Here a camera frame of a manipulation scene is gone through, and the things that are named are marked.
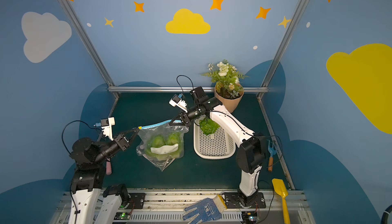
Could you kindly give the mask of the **green chinese cabbage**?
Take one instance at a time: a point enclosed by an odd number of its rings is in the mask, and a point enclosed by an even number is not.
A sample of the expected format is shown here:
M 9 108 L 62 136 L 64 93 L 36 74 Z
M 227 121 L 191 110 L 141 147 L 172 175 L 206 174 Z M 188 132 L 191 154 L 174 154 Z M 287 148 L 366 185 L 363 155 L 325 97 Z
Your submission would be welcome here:
M 214 134 L 220 128 L 220 125 L 218 123 L 207 117 L 205 117 L 199 122 L 199 126 L 201 131 L 205 135 Z

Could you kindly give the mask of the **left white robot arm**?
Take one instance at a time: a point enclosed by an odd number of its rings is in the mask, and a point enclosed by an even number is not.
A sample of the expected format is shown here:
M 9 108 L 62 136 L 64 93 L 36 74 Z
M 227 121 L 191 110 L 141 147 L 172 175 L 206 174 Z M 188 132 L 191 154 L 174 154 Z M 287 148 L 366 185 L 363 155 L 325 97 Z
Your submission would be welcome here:
M 118 209 L 135 208 L 125 184 L 111 185 L 103 192 L 102 206 L 95 217 L 96 205 L 104 182 L 104 162 L 119 151 L 126 151 L 139 133 L 134 128 L 119 133 L 109 143 L 95 142 L 89 137 L 77 140 L 72 146 L 70 158 L 76 163 L 69 193 L 71 208 L 70 224 L 111 224 Z

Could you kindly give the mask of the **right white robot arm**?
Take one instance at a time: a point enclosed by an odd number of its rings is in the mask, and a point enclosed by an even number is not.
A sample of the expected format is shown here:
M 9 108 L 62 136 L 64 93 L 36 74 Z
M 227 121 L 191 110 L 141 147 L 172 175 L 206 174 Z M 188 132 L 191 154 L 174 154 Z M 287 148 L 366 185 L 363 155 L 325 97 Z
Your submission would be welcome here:
M 201 86 L 191 90 L 190 94 L 195 103 L 194 107 L 188 107 L 183 94 L 170 99 L 169 104 L 179 107 L 181 112 L 169 122 L 169 125 L 188 127 L 204 115 L 222 127 L 238 147 L 236 162 L 242 170 L 239 193 L 245 200 L 253 199 L 257 195 L 257 182 L 262 164 L 268 157 L 266 138 L 256 135 L 240 123 L 219 99 L 209 98 Z

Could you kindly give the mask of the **blue-zip bag with cabbages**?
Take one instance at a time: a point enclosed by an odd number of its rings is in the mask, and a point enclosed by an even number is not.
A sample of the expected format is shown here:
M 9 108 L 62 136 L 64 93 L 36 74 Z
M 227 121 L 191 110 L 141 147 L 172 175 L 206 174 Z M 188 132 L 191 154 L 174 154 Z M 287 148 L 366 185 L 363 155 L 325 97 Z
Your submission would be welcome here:
M 164 171 L 175 159 L 184 155 L 184 134 L 188 127 L 180 125 L 175 120 L 172 126 L 170 120 L 148 126 L 138 127 L 141 143 L 136 148 L 138 156 L 150 161 L 155 167 Z

